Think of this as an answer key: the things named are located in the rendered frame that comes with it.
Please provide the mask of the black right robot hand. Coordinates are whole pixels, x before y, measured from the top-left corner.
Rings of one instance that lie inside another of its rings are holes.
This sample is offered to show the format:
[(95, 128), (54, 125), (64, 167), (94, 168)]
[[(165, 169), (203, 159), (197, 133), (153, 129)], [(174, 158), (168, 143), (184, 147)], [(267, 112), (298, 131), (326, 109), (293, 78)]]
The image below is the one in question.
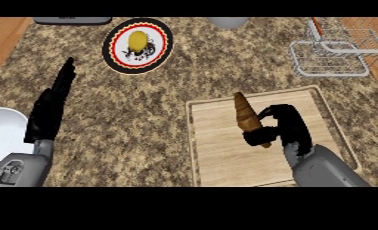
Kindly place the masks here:
[(250, 146), (262, 145), (280, 138), (281, 147), (290, 143), (298, 143), (296, 155), (304, 156), (309, 152), (312, 142), (307, 125), (295, 107), (289, 104), (270, 105), (256, 115), (258, 119), (267, 116), (277, 120), (277, 125), (243, 132), (246, 144)]

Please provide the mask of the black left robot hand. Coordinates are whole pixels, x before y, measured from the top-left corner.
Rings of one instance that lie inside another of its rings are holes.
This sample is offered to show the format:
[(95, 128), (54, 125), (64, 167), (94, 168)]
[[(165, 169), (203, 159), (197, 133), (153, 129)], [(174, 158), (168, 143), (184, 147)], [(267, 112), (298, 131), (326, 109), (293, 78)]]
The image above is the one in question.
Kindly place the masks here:
[(51, 87), (42, 91), (33, 103), (23, 136), (25, 143), (56, 138), (73, 78), (73, 58), (69, 57), (58, 70)]

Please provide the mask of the brown croissant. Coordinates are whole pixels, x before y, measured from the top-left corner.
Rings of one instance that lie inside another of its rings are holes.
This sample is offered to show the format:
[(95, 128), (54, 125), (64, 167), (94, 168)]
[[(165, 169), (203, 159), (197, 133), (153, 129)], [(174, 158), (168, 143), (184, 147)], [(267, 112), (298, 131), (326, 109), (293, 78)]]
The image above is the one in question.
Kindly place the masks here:
[(252, 131), (258, 130), (262, 127), (258, 120), (258, 116), (240, 92), (234, 93), (233, 99), (237, 127), (245, 133), (250, 133)]

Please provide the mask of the pale wooden tray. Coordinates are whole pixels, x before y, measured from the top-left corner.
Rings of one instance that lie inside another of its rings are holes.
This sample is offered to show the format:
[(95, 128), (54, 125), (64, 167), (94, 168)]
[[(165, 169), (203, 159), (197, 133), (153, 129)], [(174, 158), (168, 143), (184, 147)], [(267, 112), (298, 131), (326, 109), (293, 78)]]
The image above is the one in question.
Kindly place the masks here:
[[(360, 162), (329, 105), (314, 85), (245, 96), (259, 111), (271, 104), (292, 105), (307, 125), (311, 140), (323, 145), (355, 172)], [(218, 98), (185, 103), (191, 184), (202, 187), (290, 186), (292, 173), (278, 141), (249, 146), (236, 124), (234, 100)]]

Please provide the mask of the white round plate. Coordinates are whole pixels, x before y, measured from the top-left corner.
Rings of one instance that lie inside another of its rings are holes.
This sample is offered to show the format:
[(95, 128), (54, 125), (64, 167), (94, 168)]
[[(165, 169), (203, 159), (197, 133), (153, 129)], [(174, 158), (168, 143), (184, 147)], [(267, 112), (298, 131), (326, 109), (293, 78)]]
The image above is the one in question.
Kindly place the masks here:
[(27, 118), (14, 109), (0, 107), (0, 160), (11, 153), (30, 154), (33, 145), (23, 142)]

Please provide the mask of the black red white patterned plate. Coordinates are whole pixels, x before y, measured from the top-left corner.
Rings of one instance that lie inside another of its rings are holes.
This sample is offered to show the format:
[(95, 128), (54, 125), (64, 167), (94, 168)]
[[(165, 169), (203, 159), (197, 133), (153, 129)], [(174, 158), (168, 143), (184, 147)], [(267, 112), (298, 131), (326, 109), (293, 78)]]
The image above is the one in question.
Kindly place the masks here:
[[(131, 34), (141, 32), (146, 46), (131, 49)], [(103, 60), (109, 68), (126, 75), (146, 74), (166, 62), (174, 47), (168, 25), (153, 18), (132, 18), (109, 31), (101, 45)]]

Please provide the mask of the dark grey flat appliance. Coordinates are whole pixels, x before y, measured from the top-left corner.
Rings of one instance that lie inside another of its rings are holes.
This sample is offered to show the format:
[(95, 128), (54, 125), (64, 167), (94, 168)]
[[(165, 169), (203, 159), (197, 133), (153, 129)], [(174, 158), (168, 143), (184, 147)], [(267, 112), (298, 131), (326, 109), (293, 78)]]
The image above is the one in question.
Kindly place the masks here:
[(32, 17), (33, 22), (42, 25), (101, 25), (112, 17)]

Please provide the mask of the yellow lemon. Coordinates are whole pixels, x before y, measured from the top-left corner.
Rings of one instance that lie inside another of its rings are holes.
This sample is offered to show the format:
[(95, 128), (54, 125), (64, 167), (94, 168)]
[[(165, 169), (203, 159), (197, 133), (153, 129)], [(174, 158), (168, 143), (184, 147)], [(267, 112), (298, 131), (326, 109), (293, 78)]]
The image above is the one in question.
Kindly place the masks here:
[(140, 52), (147, 45), (147, 35), (143, 31), (134, 31), (128, 36), (128, 49), (131, 52)]

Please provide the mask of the grey round container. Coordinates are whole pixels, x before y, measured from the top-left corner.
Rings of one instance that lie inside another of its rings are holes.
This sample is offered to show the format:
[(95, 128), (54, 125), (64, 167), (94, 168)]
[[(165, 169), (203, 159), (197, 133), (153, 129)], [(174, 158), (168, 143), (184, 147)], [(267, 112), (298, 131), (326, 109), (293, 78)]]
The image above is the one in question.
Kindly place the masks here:
[(247, 17), (209, 17), (208, 21), (218, 28), (236, 29), (246, 23)]

